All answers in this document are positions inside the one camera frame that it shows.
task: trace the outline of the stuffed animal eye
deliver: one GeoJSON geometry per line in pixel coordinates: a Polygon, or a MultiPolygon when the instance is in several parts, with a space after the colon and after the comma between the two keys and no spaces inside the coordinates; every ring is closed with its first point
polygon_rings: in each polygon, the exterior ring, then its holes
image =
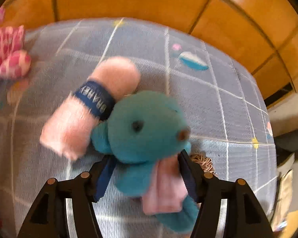
{"type": "Polygon", "coordinates": [[[134,121],[131,124],[131,126],[135,132],[140,132],[142,130],[142,128],[144,127],[144,122],[143,121],[134,121]]]}

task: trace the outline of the navy blue band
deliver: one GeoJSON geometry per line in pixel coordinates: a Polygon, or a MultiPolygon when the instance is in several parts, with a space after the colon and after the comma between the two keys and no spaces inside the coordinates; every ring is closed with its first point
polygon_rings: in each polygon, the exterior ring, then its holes
{"type": "Polygon", "coordinates": [[[91,110],[91,113],[102,121],[109,118],[116,103],[103,86],[93,81],[83,84],[74,96],[79,98],[91,110]]]}

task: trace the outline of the orange wall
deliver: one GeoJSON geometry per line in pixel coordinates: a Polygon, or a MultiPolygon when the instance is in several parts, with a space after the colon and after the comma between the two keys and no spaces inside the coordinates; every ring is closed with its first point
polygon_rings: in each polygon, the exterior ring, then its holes
{"type": "Polygon", "coordinates": [[[132,17],[192,34],[226,52],[256,78],[265,98],[298,91],[298,15],[287,0],[7,0],[5,26],[132,17]]]}

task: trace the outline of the floor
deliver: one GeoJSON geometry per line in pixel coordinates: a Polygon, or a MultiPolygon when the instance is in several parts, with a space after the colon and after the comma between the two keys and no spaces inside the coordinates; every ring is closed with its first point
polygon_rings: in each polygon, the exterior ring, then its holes
{"type": "Polygon", "coordinates": [[[268,109],[274,136],[298,129],[298,93],[268,109]]]}

